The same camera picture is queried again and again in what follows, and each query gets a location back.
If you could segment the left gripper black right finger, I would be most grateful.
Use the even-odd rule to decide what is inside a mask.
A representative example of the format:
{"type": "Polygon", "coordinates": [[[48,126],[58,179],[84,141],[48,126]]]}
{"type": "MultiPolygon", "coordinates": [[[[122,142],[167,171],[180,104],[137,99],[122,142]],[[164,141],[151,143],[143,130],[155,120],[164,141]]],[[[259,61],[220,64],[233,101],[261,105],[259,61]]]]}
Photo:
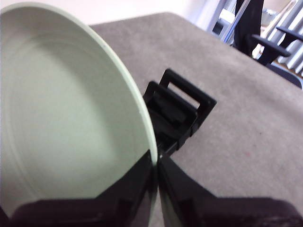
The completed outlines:
{"type": "Polygon", "coordinates": [[[284,200],[216,197],[169,157],[159,160],[159,191],[167,227],[301,227],[303,217],[284,200]]]}

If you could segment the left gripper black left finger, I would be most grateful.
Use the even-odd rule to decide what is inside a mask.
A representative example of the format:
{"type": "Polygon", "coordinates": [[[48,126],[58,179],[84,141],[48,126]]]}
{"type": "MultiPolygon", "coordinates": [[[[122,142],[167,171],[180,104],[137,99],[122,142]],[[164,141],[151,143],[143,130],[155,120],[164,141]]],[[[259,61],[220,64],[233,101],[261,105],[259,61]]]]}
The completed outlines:
{"type": "Polygon", "coordinates": [[[20,206],[12,227],[146,227],[153,194],[150,151],[99,196],[39,200],[20,206]]]}

